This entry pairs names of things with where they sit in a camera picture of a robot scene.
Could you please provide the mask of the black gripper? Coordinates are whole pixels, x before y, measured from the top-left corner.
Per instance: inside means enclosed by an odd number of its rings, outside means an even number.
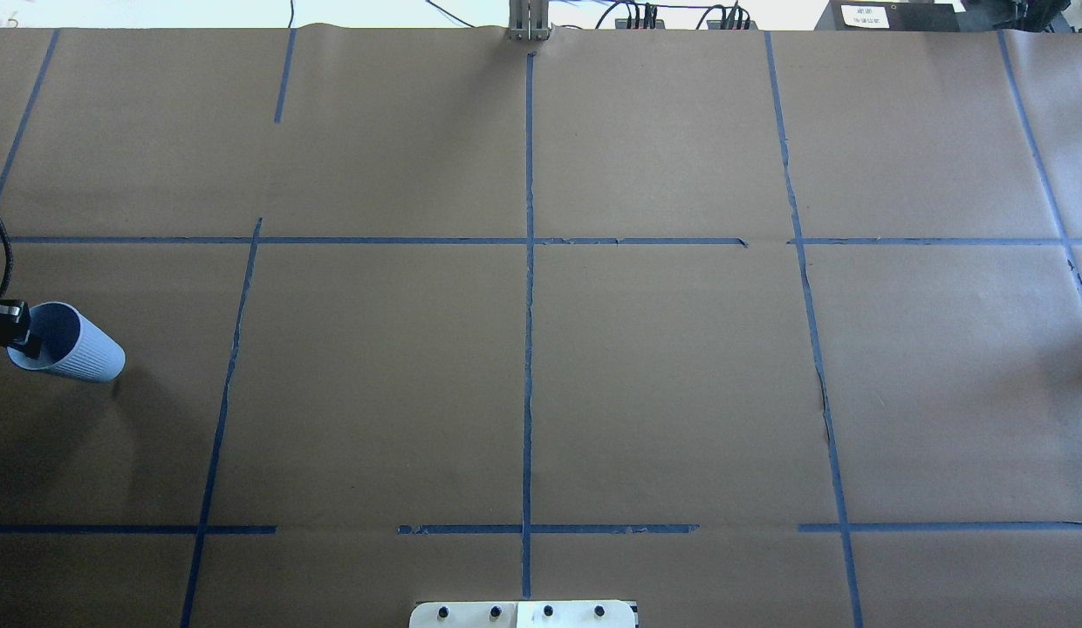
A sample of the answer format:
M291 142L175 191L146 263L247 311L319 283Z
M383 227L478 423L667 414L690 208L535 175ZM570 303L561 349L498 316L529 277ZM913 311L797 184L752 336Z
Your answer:
M31 327L30 306L24 301L0 301L0 346L14 345L27 359L39 359L42 338Z

